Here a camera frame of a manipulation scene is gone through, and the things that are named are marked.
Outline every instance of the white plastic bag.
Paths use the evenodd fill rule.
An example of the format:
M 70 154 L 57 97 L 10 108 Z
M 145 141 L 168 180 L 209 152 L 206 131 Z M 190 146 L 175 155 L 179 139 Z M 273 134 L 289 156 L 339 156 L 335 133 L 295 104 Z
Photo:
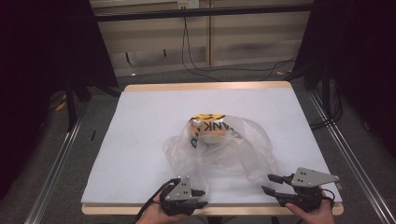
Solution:
M 267 182 L 267 175 L 276 174 L 271 141 L 264 128 L 249 119 L 194 116 L 180 136 L 163 144 L 163 152 L 176 175 L 189 176 L 191 187 L 206 193 L 206 168 L 243 172 L 251 182 Z

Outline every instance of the plastic bag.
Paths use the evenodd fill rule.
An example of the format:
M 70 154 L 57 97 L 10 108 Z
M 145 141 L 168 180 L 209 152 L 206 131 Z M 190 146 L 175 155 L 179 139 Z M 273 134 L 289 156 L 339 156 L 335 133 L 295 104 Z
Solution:
M 169 138 L 163 152 L 178 176 L 208 193 L 205 169 L 243 172 L 248 181 L 267 181 L 276 174 L 276 160 L 264 128 L 249 119 L 201 114 L 192 117 L 180 136 Z

